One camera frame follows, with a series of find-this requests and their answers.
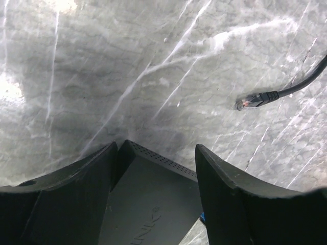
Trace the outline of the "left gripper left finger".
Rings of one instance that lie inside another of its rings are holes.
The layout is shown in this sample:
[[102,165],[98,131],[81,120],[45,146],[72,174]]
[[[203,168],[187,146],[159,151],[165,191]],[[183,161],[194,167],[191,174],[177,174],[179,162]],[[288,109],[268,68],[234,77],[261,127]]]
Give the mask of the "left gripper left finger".
[[117,152],[111,143],[50,174],[1,187],[1,244],[97,244]]

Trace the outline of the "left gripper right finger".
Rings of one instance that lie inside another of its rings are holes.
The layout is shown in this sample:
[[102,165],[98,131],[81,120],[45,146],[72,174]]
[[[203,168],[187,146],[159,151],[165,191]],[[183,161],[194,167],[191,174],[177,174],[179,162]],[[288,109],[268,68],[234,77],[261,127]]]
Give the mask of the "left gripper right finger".
[[201,144],[195,162],[210,244],[326,244],[326,188],[267,183]]

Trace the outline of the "black network switch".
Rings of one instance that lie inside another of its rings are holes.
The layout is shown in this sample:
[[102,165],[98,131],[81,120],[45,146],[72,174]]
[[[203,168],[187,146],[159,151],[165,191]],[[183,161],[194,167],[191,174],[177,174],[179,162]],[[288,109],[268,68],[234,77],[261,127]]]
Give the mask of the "black network switch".
[[180,244],[202,213],[196,173],[133,141],[118,151],[99,244]]

